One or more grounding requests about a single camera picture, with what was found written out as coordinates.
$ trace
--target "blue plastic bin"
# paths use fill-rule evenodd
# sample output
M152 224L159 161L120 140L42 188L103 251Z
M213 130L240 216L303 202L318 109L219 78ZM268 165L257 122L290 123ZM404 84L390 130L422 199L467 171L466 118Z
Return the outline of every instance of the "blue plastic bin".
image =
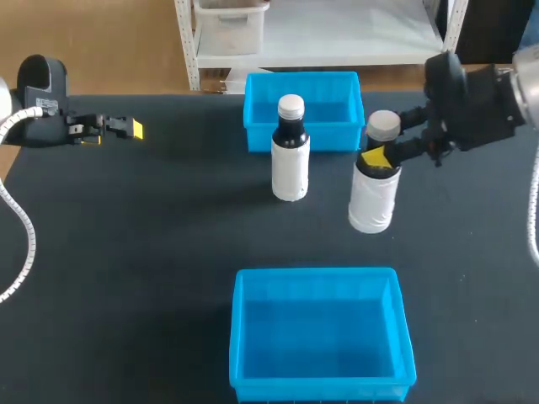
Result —
M305 130L311 150L358 150L365 114L360 80L355 72L297 72L250 74L245 85L243 125L250 152L270 152L277 128L277 105L283 95L305 101Z
M416 380L391 268L240 271L229 355L239 401L402 401Z

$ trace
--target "black table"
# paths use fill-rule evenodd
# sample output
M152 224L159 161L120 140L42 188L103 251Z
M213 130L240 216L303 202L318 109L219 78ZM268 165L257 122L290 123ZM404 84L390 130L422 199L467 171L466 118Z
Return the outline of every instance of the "black table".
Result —
M367 113L419 93L366 93ZM391 266L418 381L412 403L539 401L539 271L526 249L536 134L405 164L392 226L348 223L353 154L312 155L307 197L273 197L241 97L84 97L146 140L23 150L7 187L32 218L32 274L0 305L0 402L227 403L241 268ZM0 204L0 285L24 229Z

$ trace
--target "bottle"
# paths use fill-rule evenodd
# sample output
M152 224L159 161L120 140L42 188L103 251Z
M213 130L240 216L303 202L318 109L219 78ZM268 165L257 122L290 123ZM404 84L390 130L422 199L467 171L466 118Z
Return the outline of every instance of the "bottle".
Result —
M392 111L376 111L367 123L367 150L395 141L401 120ZM348 208L350 224L367 234L380 233L391 224L400 167L372 167L360 155L354 165L352 193Z
M299 95L279 100L279 126L271 142L271 186L274 195L293 202L307 194L311 138L303 128L305 104Z

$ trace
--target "white storage container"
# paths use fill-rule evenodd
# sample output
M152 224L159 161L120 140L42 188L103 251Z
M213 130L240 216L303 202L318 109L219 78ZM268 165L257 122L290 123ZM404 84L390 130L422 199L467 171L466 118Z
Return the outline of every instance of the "white storage container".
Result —
M215 56L259 53L269 7L270 3L259 0L195 0L205 51Z

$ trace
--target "white bottle cap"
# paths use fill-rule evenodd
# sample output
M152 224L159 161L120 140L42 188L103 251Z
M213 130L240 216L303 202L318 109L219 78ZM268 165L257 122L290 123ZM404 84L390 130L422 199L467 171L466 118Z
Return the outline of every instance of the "white bottle cap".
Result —
M393 111L376 111L367 122L367 135L375 141L394 141L401 133L401 119Z
M299 95L288 94L280 98L278 110L284 120L299 120L305 114L305 103Z

